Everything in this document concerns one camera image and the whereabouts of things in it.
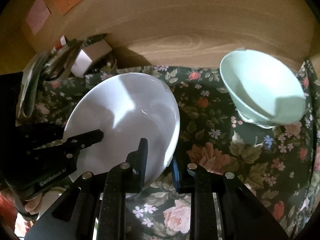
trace dark green floral fabric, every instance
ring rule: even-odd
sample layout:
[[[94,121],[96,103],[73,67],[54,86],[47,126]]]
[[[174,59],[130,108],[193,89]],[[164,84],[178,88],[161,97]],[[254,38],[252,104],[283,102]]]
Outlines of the dark green floral fabric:
[[[297,123],[262,129],[243,122],[217,69],[145,66],[39,84],[33,122],[65,124],[79,100],[100,82],[125,72],[165,81],[180,109],[178,145],[208,171],[232,171],[290,237],[320,200],[320,86],[308,59],[297,77],[307,98]],[[190,196],[177,194],[170,170],[127,199],[128,239],[188,239]]]

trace cardboard box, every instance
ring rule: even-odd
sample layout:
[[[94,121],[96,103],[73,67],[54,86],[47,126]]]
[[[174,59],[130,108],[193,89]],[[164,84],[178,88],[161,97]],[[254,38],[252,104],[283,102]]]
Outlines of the cardboard box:
[[[71,67],[71,72],[76,77],[82,77],[94,63],[107,55],[111,50],[112,48],[105,40],[81,49]]]

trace white bowl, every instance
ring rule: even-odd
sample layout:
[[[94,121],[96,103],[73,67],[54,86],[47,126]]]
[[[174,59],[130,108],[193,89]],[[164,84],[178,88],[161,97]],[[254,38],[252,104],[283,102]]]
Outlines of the white bowl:
[[[138,149],[140,138],[147,138],[145,185],[150,185],[172,159],[180,129],[178,105],[169,87],[156,77],[117,75],[81,99],[68,120],[64,141],[95,129],[103,131],[103,140],[80,151],[71,180],[85,171],[109,171]]]
[[[240,116],[261,126],[299,121],[306,103],[300,82],[276,58],[255,50],[235,50],[220,63],[221,78]]]

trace pink sticky note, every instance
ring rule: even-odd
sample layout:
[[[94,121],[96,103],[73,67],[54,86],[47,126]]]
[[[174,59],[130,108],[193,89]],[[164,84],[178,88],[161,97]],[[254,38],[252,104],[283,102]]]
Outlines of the pink sticky note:
[[[50,11],[48,10],[44,1],[35,0],[26,18],[26,21],[30,26],[33,35],[36,35],[36,33],[41,30],[49,15]]]

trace silver rivet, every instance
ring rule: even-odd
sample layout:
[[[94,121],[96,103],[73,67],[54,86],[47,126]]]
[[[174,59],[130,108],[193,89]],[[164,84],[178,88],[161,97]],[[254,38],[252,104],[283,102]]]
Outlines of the silver rivet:
[[[196,169],[198,166],[197,166],[197,164],[195,164],[195,163],[189,163],[188,164],[188,169],[190,169],[190,170],[194,170],[194,169]]]
[[[82,173],[83,179],[89,179],[91,177],[92,177],[92,173],[90,171],[86,171],[86,172]]]
[[[235,175],[230,171],[226,172],[225,176],[227,179],[233,179],[235,177]]]
[[[120,168],[123,169],[123,170],[125,170],[125,169],[127,169],[127,168],[129,168],[129,167],[130,167],[130,164],[129,164],[129,163],[121,163],[121,164],[120,164]]]

